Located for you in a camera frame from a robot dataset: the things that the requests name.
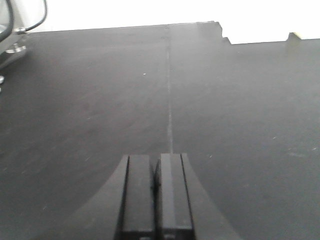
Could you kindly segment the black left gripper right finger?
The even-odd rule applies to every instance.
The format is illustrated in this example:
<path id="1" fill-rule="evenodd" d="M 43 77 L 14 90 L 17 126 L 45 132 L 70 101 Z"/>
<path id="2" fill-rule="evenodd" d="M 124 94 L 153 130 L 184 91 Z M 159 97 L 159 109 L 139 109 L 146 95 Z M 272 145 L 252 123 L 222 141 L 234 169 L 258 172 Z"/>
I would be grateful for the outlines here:
<path id="1" fill-rule="evenodd" d="M 155 179 L 156 239 L 240 239 L 200 183 L 187 154 L 161 154 Z"/>

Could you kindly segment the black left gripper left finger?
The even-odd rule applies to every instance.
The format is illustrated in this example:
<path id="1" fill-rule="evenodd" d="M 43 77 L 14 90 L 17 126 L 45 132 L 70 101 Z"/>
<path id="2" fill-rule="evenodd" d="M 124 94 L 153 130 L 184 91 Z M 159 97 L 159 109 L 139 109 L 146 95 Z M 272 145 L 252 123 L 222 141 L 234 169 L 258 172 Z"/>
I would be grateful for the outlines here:
<path id="1" fill-rule="evenodd" d="M 153 175 L 147 155 L 124 156 L 100 190 L 66 222 L 65 240 L 153 240 Z"/>

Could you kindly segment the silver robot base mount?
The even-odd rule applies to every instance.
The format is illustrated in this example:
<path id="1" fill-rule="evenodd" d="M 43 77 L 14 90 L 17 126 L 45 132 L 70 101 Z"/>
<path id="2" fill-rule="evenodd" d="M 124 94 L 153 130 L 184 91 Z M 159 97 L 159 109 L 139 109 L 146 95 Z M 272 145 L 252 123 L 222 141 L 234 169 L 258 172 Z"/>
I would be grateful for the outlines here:
<path id="1" fill-rule="evenodd" d="M 26 53 L 24 27 L 14 28 L 8 37 L 0 41 L 0 71 Z"/>

